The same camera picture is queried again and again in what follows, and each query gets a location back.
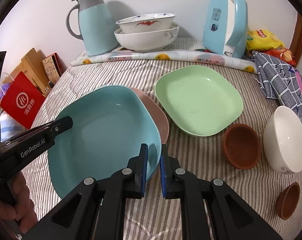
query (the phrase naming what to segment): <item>white ceramic bowl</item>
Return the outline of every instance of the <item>white ceramic bowl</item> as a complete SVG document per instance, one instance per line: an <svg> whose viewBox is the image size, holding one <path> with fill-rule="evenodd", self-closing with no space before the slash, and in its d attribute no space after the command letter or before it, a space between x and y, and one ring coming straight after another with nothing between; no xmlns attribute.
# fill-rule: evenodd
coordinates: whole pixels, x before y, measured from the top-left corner
<svg viewBox="0 0 302 240"><path fill-rule="evenodd" d="M114 34L121 46L137 52L151 52L163 49L175 41L178 36L179 25L173 23L171 28L161 31L124 34L117 29Z"/></svg>
<svg viewBox="0 0 302 240"><path fill-rule="evenodd" d="M117 21L124 34L153 32L169 29L175 14L171 13L153 13L136 15Z"/></svg>
<svg viewBox="0 0 302 240"><path fill-rule="evenodd" d="M269 119L263 146L270 166L278 173L302 170L302 123L286 106L279 106Z"/></svg>

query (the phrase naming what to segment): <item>blue appliance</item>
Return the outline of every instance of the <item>blue appliance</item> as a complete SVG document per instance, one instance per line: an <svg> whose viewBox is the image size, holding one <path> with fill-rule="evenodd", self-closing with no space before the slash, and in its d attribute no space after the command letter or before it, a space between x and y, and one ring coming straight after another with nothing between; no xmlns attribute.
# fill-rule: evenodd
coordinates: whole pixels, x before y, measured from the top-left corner
<svg viewBox="0 0 302 240"><path fill-rule="evenodd" d="M67 30L80 40L83 40L89 56L99 55L115 49L119 43L114 32L118 26L103 0L76 0L67 14ZM78 9L80 35L75 34L70 27L70 14Z"/></svg>
<svg viewBox="0 0 302 240"><path fill-rule="evenodd" d="M245 0L210 0L203 46L213 53L241 58L248 31Z"/></svg>

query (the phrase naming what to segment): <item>red snack bag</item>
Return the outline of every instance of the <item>red snack bag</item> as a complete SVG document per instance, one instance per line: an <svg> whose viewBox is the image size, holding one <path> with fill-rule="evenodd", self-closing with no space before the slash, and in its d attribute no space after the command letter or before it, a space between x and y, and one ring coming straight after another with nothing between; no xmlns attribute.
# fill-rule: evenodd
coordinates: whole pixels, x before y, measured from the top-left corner
<svg viewBox="0 0 302 240"><path fill-rule="evenodd" d="M1 107L12 118L30 129L45 98L31 81L20 72L1 100Z"/></svg>
<svg viewBox="0 0 302 240"><path fill-rule="evenodd" d="M295 66L296 62L293 59L292 52L284 47L278 47L276 49L264 50L263 53L269 54L271 56L277 57L291 66Z"/></svg>

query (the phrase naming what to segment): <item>terracotta bowl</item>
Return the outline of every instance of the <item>terracotta bowl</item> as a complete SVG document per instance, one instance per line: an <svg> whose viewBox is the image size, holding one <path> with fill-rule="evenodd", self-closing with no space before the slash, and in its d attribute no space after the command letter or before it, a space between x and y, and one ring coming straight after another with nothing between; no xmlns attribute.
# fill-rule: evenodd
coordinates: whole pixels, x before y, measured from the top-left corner
<svg viewBox="0 0 302 240"><path fill-rule="evenodd" d="M251 127L236 123L225 132L222 151L232 166L241 170L249 170L260 160L260 140Z"/></svg>
<svg viewBox="0 0 302 240"><path fill-rule="evenodd" d="M152 117L155 125L159 130L161 143L166 143L169 135L169 122L167 116L162 111L162 109L158 107L158 105L153 102L150 97L148 97L146 93L137 88L130 89L135 92L135 94L141 99L142 103L148 110L150 116Z"/></svg>
<svg viewBox="0 0 302 240"><path fill-rule="evenodd" d="M299 183L293 182L290 186L288 186L280 196L276 202L276 213L278 216L287 220L294 213L300 198L300 186Z"/></svg>

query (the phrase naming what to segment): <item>yellow chip bag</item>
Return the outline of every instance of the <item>yellow chip bag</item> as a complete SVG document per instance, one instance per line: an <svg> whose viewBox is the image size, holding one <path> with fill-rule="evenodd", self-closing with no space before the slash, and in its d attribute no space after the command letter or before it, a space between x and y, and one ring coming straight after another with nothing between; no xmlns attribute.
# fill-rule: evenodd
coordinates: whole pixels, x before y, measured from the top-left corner
<svg viewBox="0 0 302 240"><path fill-rule="evenodd" d="M285 47L278 37L268 30L249 31L247 36L247 51L268 50Z"/></svg>

